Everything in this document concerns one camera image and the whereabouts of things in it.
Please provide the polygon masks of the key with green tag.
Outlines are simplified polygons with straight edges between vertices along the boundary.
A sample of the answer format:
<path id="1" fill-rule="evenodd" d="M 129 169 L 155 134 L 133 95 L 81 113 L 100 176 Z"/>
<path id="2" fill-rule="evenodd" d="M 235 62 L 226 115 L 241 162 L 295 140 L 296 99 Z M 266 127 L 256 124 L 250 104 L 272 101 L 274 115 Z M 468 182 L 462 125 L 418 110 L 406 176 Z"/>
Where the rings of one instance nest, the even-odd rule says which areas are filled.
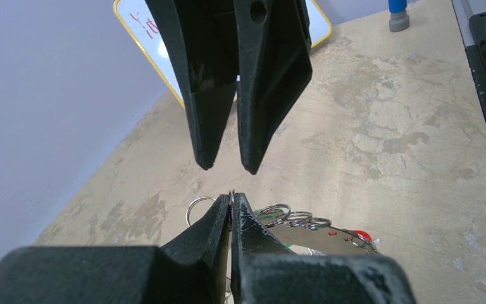
<path id="1" fill-rule="evenodd" d="M 258 219 L 277 219 L 282 218 L 285 215 L 285 211 L 283 208 L 275 207 L 275 208 L 265 208 L 265 210 L 254 210 L 254 215 Z"/>

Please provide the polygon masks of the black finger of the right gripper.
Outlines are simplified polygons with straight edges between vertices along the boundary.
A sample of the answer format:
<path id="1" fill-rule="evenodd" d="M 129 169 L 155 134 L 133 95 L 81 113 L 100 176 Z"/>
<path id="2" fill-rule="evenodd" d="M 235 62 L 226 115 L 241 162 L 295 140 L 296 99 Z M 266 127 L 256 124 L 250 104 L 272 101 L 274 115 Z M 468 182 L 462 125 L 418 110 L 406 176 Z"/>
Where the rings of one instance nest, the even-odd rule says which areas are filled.
<path id="1" fill-rule="evenodd" d="M 210 169 L 236 91 L 233 1 L 147 1 L 184 101 L 197 164 Z"/>
<path id="2" fill-rule="evenodd" d="M 256 174 L 283 119 L 312 78 L 306 3 L 236 1 L 240 157 Z"/>

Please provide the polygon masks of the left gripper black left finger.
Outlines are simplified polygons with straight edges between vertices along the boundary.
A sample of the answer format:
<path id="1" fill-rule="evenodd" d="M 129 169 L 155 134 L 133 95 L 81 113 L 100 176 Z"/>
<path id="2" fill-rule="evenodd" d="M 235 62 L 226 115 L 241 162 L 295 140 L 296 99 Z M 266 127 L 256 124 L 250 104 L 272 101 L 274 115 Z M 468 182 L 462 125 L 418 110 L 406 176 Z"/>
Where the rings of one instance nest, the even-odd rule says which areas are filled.
<path id="1" fill-rule="evenodd" d="M 0 261 L 0 303 L 222 303 L 230 198 L 164 246 L 30 246 Z"/>

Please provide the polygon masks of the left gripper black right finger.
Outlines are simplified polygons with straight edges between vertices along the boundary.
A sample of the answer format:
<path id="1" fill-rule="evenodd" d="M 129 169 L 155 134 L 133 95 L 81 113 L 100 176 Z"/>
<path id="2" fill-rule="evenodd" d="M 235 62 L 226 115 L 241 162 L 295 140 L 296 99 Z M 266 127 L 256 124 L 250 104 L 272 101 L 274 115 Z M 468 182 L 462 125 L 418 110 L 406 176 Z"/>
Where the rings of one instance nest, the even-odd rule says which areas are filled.
<path id="1" fill-rule="evenodd" d="M 377 254 L 295 256 L 260 254 L 232 261 L 236 303 L 414 303 L 408 278 L 393 259 Z"/>

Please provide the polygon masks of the silver disc with keyrings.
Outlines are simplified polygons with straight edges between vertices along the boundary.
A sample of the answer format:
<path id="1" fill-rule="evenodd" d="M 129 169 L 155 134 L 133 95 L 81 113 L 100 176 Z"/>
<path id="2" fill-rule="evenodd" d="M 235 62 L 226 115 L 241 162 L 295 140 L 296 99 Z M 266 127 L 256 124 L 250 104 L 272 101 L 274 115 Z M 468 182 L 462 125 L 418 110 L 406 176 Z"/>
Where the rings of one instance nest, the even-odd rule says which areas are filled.
<path id="1" fill-rule="evenodd" d="M 373 242 L 361 239 L 352 230 L 333 227 L 327 218 L 293 212 L 282 203 L 265 208 L 275 207 L 284 209 L 282 218 L 258 219 L 244 193 L 222 194 L 200 220 L 163 245 L 162 250 L 182 265 L 238 262 L 260 254 L 294 257 L 294 246 L 328 256 L 378 253 Z"/>

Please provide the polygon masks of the keys with red green tags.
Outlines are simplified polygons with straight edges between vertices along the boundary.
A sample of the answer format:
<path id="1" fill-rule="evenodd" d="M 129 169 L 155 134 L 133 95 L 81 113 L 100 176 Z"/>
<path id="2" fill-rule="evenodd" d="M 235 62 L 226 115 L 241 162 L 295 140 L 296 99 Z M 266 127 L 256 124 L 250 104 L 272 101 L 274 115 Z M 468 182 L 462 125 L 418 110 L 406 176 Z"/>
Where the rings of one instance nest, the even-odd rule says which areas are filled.
<path id="1" fill-rule="evenodd" d="M 353 232 L 356 233 L 361 239 L 364 239 L 369 243 L 373 242 L 372 237 L 367 232 L 361 230 L 353 230 Z"/>

